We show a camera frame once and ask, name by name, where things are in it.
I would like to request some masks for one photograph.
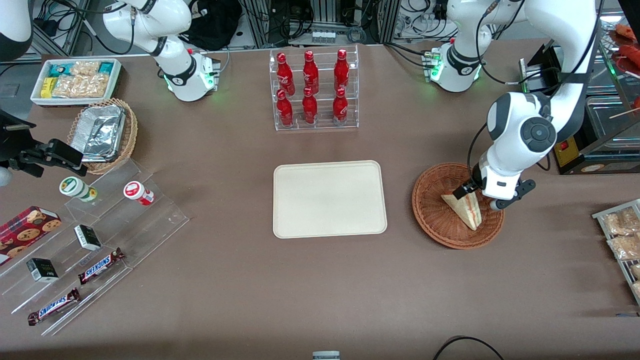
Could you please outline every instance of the round wicker basket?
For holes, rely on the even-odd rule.
[[[454,249],[475,249],[498,235],[504,222],[504,211],[491,209],[491,199],[476,192],[482,224],[469,229],[440,197],[451,193],[469,177],[467,166],[442,163],[420,175],[413,187],[413,214],[425,233],[435,241]]]
[[[108,105],[118,105],[124,108],[127,112],[127,117],[125,119],[125,127],[122,130],[119,155],[116,160],[110,163],[84,163],[89,173],[94,175],[102,175],[109,171],[111,168],[115,167],[122,160],[126,160],[129,156],[131,156],[133,148],[136,146],[136,136],[138,135],[138,120],[136,119],[136,114],[133,113],[126,102],[120,99],[112,98],[106,101],[96,102],[95,104],[89,105],[89,107]],[[71,125],[71,130],[69,131],[69,135],[67,135],[67,143],[71,143],[71,140],[74,138],[74,134],[76,133],[76,126],[78,125],[78,120],[80,119],[80,115],[82,115],[83,111],[84,109],[80,111],[78,116],[76,116],[76,120],[74,121],[73,125]]]

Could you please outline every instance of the white lid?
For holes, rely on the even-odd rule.
[[[138,200],[144,192],[145,187],[139,181],[129,181],[122,190],[124,196],[131,200]]]

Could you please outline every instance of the coca-cola bottle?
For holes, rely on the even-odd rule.
[[[343,126],[347,122],[347,107],[349,103],[344,98],[344,88],[339,87],[335,92],[333,100],[333,123],[336,126]]]
[[[278,116],[280,117],[282,126],[293,126],[293,108],[291,107],[291,103],[287,99],[287,94],[285,94],[284,90],[278,89],[276,95],[278,96],[276,107],[278,108]]]
[[[338,61],[333,68],[333,86],[337,91],[339,87],[347,88],[349,85],[349,63],[347,62],[347,51],[338,50]]]
[[[320,79],[318,76],[318,65],[314,61],[314,52],[305,51],[305,67],[302,69],[305,76],[305,86],[311,88],[313,94],[317,94],[320,90]]]
[[[302,108],[305,111],[305,122],[314,125],[318,117],[318,103],[314,97],[313,90],[309,86],[305,88],[305,97],[302,99]]]
[[[276,56],[278,60],[278,82],[280,88],[284,90],[288,96],[293,96],[296,93],[296,86],[293,85],[293,71],[287,63],[287,57],[284,53],[278,53]]]

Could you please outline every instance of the acrylic display stand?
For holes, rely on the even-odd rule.
[[[338,58],[338,50],[345,49],[347,51],[347,62],[349,63],[349,85],[347,86],[345,98],[349,106],[347,107],[347,121],[343,126],[336,126],[333,123],[333,100],[335,98],[335,88],[333,86],[333,68]],[[314,59],[318,66],[320,79],[320,89],[315,95],[318,103],[318,119],[315,125],[309,125],[305,122],[302,109],[303,89],[305,81],[302,74],[302,68],[305,66],[305,56],[301,49],[278,49],[271,50],[269,54],[269,78],[271,79],[271,100],[273,102],[273,118],[276,130],[314,130],[314,129],[344,129],[349,127],[358,127],[360,119],[358,116],[358,47],[342,46],[342,47],[314,47]],[[278,62],[276,55],[284,53],[287,56],[287,63],[293,71],[293,83],[296,86],[296,93],[289,97],[293,107],[293,126],[284,127],[278,116],[278,108],[276,103],[276,91],[280,88],[278,83]]]
[[[611,240],[615,237],[615,235],[612,235],[611,233],[609,233],[609,229],[607,228],[604,222],[604,216],[612,213],[617,213],[621,210],[628,209],[628,208],[632,208],[633,211],[636,213],[636,216],[640,218],[640,199],[627,202],[625,204],[616,206],[615,208],[601,211],[599,213],[595,213],[591,216],[594,219],[598,220],[598,223],[600,224],[600,227],[602,228],[602,231],[604,232],[604,235],[607,238],[607,244],[610,247],[611,247]],[[618,264],[620,265],[620,268],[622,269],[622,273],[624,274],[625,279],[627,280],[627,284],[629,285],[629,288],[631,288],[631,292],[634,294],[634,298],[636,298],[636,302],[640,305],[640,294],[636,293],[633,290],[633,287],[631,287],[631,285],[634,282],[640,280],[640,279],[636,279],[633,272],[631,272],[631,266],[634,266],[635,264],[640,263],[640,260],[620,260],[616,258],[616,261],[618,262]]]
[[[143,183],[155,194],[151,205],[142,206],[124,197],[125,184],[133,180]],[[91,185],[98,191],[95,200],[69,200],[57,210],[63,222],[57,230],[0,268],[2,301],[12,309],[12,314],[24,319],[24,332],[56,334],[189,221],[156,186],[151,173],[133,160],[124,161]],[[80,246],[74,232],[78,224],[95,230],[102,243],[100,250],[92,252]],[[80,285],[78,274],[118,247],[126,258]],[[26,266],[31,258],[51,260],[60,278],[50,284],[34,281]],[[72,288],[78,289],[82,301],[64,307],[33,327],[28,326],[30,313],[66,295]]]

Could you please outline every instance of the brown table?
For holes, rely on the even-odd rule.
[[[516,78],[517,60],[540,43],[495,42],[491,71]],[[640,358],[640,319],[614,317],[637,308],[590,217],[638,198],[637,175],[566,177],[532,167],[524,176],[538,188],[508,208],[493,242],[447,249],[413,218],[413,183],[432,165],[465,161],[508,88],[482,76],[449,94],[388,49],[361,46],[360,129],[277,133],[268,54],[233,53],[220,90],[194,103],[167,91],[152,58],[121,58],[119,97],[140,122],[133,158],[193,219],[58,335],[25,336],[26,319],[0,304],[1,359],[293,360],[332,349],[345,360],[431,359],[460,334],[507,359]],[[34,136],[66,138],[77,112],[34,106]],[[474,156],[489,144],[483,135]],[[387,231],[276,238],[273,170],[348,160],[380,163]],[[0,221],[32,204],[60,207],[67,198],[56,187],[67,175],[16,174],[0,188]],[[493,358],[481,345],[457,343],[441,359],[474,352]]]

